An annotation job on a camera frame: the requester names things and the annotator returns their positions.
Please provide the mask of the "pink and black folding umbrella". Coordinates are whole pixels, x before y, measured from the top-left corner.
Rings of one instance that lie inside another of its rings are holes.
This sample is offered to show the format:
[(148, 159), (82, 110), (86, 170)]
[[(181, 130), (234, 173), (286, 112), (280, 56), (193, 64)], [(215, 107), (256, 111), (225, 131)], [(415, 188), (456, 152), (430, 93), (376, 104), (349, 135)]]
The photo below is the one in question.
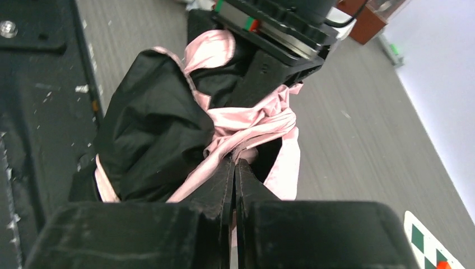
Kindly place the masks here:
[(281, 85), (251, 108), (226, 107), (246, 71), (236, 41), (229, 31), (208, 30), (184, 59), (161, 47), (137, 56), (94, 141), (102, 203), (179, 203), (227, 158), (235, 168), (241, 159), (256, 167), (278, 198), (296, 197), (299, 130), (289, 97), (302, 83)]

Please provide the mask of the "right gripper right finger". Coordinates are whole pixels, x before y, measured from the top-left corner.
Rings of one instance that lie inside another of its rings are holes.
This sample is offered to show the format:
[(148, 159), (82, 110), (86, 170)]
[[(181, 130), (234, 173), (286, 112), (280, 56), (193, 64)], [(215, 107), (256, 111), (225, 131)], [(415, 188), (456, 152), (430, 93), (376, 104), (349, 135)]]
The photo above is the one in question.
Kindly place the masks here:
[(374, 201), (284, 201), (235, 168), (239, 268), (417, 268), (398, 215)]

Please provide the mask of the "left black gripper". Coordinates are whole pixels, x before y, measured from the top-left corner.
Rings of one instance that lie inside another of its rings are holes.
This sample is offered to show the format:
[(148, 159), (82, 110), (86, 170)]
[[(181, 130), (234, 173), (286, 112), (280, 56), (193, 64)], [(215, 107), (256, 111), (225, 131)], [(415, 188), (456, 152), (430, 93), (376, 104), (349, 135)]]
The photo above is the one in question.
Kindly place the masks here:
[(187, 39), (207, 30), (229, 31), (246, 72), (226, 107), (251, 108), (281, 85), (294, 86), (321, 69), (338, 31), (326, 23), (336, 1), (217, 1), (191, 10)]

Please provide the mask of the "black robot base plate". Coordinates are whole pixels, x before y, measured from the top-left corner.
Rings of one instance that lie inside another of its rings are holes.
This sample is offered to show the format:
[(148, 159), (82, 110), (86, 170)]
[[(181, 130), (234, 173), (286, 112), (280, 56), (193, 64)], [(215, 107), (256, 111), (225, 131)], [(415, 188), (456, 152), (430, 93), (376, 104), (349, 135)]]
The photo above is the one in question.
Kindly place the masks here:
[(1, 2), (1, 267), (21, 268), (73, 175), (100, 105), (75, 1)]

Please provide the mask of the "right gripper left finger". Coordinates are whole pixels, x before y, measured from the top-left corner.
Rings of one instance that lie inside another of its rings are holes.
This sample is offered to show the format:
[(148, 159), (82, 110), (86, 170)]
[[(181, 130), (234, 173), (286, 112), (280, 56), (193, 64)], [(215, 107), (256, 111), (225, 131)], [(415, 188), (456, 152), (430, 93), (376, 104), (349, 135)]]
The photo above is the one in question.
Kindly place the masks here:
[(179, 203), (71, 203), (40, 233), (26, 268), (229, 268), (234, 163)]

